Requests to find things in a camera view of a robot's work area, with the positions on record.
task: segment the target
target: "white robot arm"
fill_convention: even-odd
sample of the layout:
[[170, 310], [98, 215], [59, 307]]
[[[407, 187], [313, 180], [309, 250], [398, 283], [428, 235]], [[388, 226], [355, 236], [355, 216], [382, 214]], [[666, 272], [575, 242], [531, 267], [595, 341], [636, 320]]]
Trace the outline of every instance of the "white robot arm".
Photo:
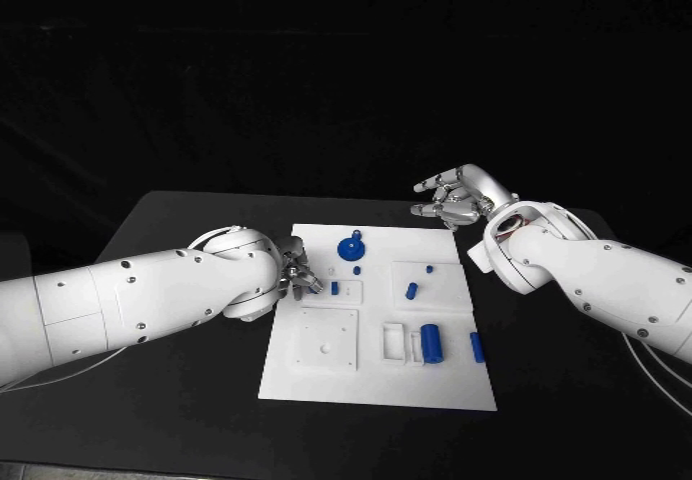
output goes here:
[[0, 283], [0, 386], [219, 312], [255, 320], [291, 281], [297, 296], [322, 290], [299, 237], [275, 245], [242, 227], [211, 233], [196, 241], [208, 240], [203, 251], [169, 250]]
[[512, 290], [531, 293], [555, 280], [578, 310], [692, 363], [692, 268], [610, 240], [598, 240], [558, 205], [519, 201], [490, 175], [464, 165], [420, 183], [437, 216], [453, 230], [482, 216], [487, 226], [469, 255]]

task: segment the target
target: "blue object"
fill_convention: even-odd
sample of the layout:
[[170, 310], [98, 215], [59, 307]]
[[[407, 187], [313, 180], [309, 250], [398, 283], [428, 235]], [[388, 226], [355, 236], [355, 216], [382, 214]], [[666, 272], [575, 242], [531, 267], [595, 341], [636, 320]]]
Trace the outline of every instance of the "blue object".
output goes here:
[[339, 256], [349, 262], [360, 260], [365, 255], [365, 243], [360, 241], [360, 236], [360, 230], [353, 230], [350, 238], [345, 238], [336, 247]]
[[434, 323], [421, 327], [422, 359], [425, 363], [440, 363], [444, 360], [440, 329]]
[[483, 363], [486, 361], [486, 357], [483, 355], [483, 349], [480, 348], [480, 335], [476, 332], [472, 333], [472, 347], [476, 363]]
[[415, 298], [415, 292], [418, 291], [418, 284], [417, 283], [410, 283], [408, 284], [408, 290], [407, 290], [407, 298], [412, 300]]

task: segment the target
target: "black background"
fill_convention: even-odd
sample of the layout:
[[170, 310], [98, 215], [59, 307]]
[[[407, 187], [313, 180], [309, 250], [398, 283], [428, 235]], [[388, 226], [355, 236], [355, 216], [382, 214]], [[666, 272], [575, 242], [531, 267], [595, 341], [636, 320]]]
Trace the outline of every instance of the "black background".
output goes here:
[[[692, 263], [686, 8], [237, 1], [6, 12], [0, 217], [29, 238], [35, 273], [95, 260], [151, 190], [418, 203], [414, 183], [470, 162], [522, 198], [595, 210], [620, 240]], [[604, 419], [621, 406], [583, 401], [587, 412], [603, 402]], [[636, 412], [617, 419], [636, 424]], [[546, 425], [559, 442], [565, 423]], [[528, 416], [506, 448], [531, 429]], [[621, 436], [594, 435], [610, 458]], [[593, 458], [583, 438], [562, 461]], [[656, 461], [643, 443], [660, 437], [634, 440], [623, 462]]]

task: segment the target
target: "blue lid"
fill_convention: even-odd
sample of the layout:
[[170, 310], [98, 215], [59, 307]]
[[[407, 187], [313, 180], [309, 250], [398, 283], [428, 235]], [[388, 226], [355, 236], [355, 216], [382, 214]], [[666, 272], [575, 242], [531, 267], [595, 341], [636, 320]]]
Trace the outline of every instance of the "blue lid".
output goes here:
[[336, 251], [339, 252], [339, 256], [349, 262], [355, 262], [363, 258], [365, 243], [360, 241], [360, 230], [353, 230], [350, 238], [345, 238], [339, 242]]

